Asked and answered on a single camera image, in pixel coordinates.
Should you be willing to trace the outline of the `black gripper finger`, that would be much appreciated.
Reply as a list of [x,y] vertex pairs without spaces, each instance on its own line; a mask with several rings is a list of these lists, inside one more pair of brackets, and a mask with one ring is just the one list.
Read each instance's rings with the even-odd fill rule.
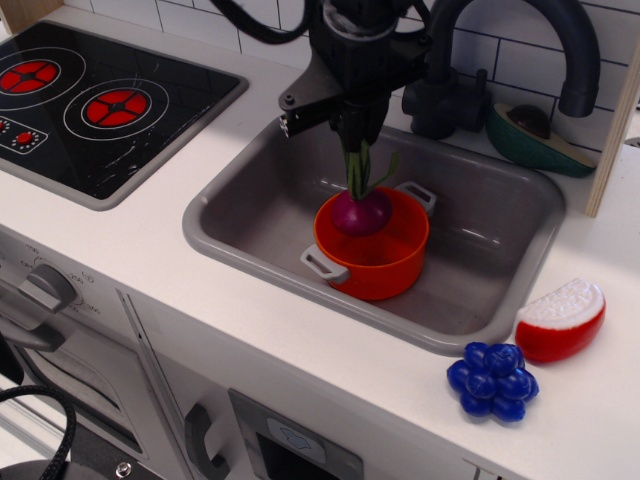
[[339,101],[329,118],[345,151],[359,151],[364,137],[364,108],[347,101]]
[[364,108],[363,139],[369,145],[373,145],[378,139],[388,113],[389,102],[390,95],[388,93],[367,95],[362,99]]

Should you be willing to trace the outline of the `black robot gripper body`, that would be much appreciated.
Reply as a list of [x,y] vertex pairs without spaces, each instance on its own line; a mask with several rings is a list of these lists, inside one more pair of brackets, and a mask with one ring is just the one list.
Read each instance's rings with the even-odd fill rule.
[[314,1],[310,63],[279,98],[285,135],[329,123],[339,101],[363,107],[423,76],[430,19],[422,1]]

